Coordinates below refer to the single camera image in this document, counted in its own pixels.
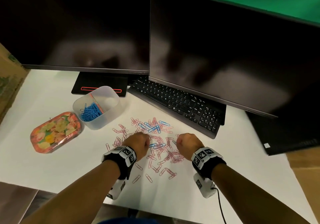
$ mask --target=person's left arm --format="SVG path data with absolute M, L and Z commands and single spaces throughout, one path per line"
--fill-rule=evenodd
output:
M 146 155 L 149 144 L 149 136 L 141 132 L 122 143 L 134 149 L 137 161 Z M 20 224 L 90 224 L 119 176 L 117 163 L 106 160 L 62 190 Z

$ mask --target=black monitor screen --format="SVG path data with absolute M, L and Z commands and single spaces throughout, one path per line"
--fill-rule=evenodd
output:
M 151 0 L 150 80 L 275 115 L 319 82 L 320 28 L 218 0 Z
M 0 43 L 26 68 L 148 72 L 150 0 L 0 0 Z

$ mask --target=desk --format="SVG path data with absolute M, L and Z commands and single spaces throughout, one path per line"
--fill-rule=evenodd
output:
M 62 112 L 71 111 L 79 95 L 71 94 L 78 72 L 32 70 L 22 85 L 12 108 L 0 126 L 0 181 L 58 193 L 100 164 L 106 143 L 117 134 L 112 128 L 129 125 L 130 118 L 170 122 L 174 133 L 194 133 L 222 154 L 230 167 L 278 198 L 311 224 L 316 224 L 306 197 L 284 154 L 267 156 L 244 111 L 227 107 L 225 125 L 215 140 L 197 132 L 148 103 L 127 94 L 121 98 L 124 113 L 104 128 L 85 128 L 81 135 L 50 154 L 37 153 L 29 140 L 31 131 Z M 139 164 L 144 171 L 148 162 Z M 204 199 L 193 181 L 190 162 L 172 167 L 178 175 L 158 177 L 151 184 L 145 174 L 134 187 L 126 187 L 119 199 L 104 203 L 135 208 L 155 214 L 199 223 L 222 224 L 218 196 Z M 221 204 L 227 223 L 241 223 L 223 195 Z

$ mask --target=keyboard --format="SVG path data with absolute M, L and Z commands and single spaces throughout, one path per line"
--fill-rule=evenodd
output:
M 128 92 L 212 139 L 224 125 L 225 104 L 149 81 L 148 76 L 137 79 Z

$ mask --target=person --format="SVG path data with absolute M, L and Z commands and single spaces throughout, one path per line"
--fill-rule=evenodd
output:
M 179 135 L 176 143 L 180 154 L 189 161 L 195 151 L 204 147 L 194 134 L 189 133 Z M 134 150 L 137 161 L 146 155 L 149 144 L 149 135 L 141 132 L 131 135 L 122 143 Z M 120 169 L 116 162 L 103 161 L 25 218 L 21 224 L 90 224 L 119 176 Z M 226 164 L 216 165 L 211 178 L 244 224 L 309 223 Z M 156 222 L 147 219 L 121 218 L 102 223 L 155 224 Z

